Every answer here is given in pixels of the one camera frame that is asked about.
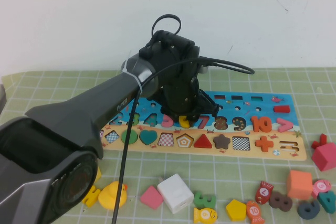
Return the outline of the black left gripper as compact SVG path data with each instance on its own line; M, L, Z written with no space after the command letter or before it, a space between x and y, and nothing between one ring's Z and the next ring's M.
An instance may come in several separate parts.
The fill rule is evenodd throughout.
M190 60L166 67L159 75L162 85L156 92L156 101L161 112L179 122L182 115L188 116L190 127L197 123L201 114L217 116L219 105L199 88L197 79L200 63Z

